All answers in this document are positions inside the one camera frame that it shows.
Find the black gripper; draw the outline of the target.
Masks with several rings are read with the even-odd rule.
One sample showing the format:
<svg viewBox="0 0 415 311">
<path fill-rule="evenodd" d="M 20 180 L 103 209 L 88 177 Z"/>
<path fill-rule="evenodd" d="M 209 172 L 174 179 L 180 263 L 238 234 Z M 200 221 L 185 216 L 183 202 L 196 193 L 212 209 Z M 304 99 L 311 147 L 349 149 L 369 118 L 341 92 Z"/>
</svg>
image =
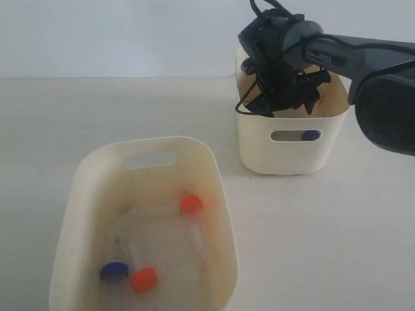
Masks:
<svg viewBox="0 0 415 311">
<path fill-rule="evenodd" d="M 243 106 L 248 115 L 273 117 L 277 111 L 305 108 L 311 115 L 320 100 L 318 88 L 330 83 L 331 75 L 325 69 L 306 73 L 303 69 L 279 69 L 266 75 L 251 58 L 243 61 L 243 73 L 252 76 L 254 82 L 243 94 Z"/>
</svg>

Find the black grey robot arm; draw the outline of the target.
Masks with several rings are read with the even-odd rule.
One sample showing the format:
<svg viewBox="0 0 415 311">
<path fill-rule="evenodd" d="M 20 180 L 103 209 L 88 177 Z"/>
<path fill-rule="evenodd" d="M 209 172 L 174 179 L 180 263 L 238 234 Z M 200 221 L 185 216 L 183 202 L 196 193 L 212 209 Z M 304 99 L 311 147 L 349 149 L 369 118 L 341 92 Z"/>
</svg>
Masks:
<svg viewBox="0 0 415 311">
<path fill-rule="evenodd" d="M 238 39 L 248 56 L 242 70 L 261 91 L 250 113 L 311 113 L 318 87 L 335 73 L 351 82 L 348 104 L 364 136 L 384 150 L 414 154 L 413 43 L 326 34 L 280 8 L 258 13 Z"/>
</svg>

